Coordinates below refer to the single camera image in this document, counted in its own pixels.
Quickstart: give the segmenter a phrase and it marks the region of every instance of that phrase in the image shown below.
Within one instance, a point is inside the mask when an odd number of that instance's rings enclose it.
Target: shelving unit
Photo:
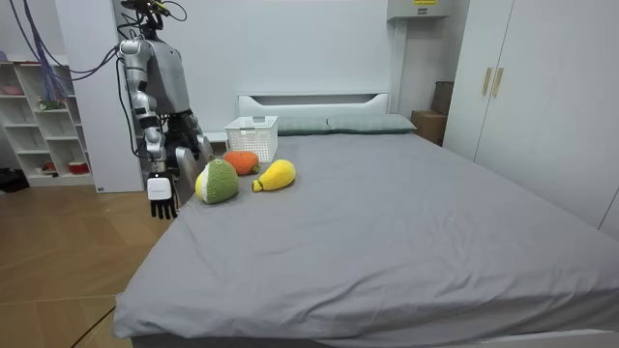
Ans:
[[[63,77],[66,67],[53,67]],[[39,97],[45,96],[42,67],[38,64],[3,63],[0,65],[0,123],[7,134],[21,169],[32,187],[93,185],[90,173],[74,175],[72,161],[86,161],[86,138],[70,81],[59,81],[67,94],[66,107],[40,110]],[[24,95],[7,95],[4,86],[20,87]],[[53,163],[58,176],[44,174],[41,168]]]

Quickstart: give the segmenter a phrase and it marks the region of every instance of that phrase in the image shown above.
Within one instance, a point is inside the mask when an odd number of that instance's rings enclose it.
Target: plastic basket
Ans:
[[[278,150],[278,116],[239,117],[225,126],[230,150],[252,151],[261,163]]]

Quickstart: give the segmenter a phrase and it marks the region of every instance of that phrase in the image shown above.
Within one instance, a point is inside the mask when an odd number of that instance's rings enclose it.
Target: green plush fruit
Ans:
[[[220,203],[239,190],[239,176],[232,164],[211,160],[195,180],[195,194],[206,203]]]

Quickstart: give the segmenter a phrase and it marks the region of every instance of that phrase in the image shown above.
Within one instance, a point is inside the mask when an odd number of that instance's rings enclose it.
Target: humanoid robot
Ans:
[[[157,36],[163,29],[162,15],[170,15],[169,10],[158,1],[121,4],[140,18],[141,34],[122,41],[119,54],[125,62],[132,114],[144,130],[147,159],[152,163],[146,182],[151,215],[176,218],[213,150],[190,108],[181,54]],[[158,115],[168,115],[166,131]]]

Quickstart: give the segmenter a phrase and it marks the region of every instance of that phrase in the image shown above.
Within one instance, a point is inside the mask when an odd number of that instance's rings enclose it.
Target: robot finger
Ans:
[[[172,213],[172,217],[177,218],[178,215],[176,214],[176,204],[174,204],[174,199],[170,199],[168,203],[169,203],[170,212]]]
[[[157,201],[151,201],[151,217],[157,216]]]
[[[165,218],[170,219],[170,207],[168,204],[169,200],[163,202],[163,211],[165,212]]]
[[[160,219],[163,219],[163,202],[157,201],[157,212]]]

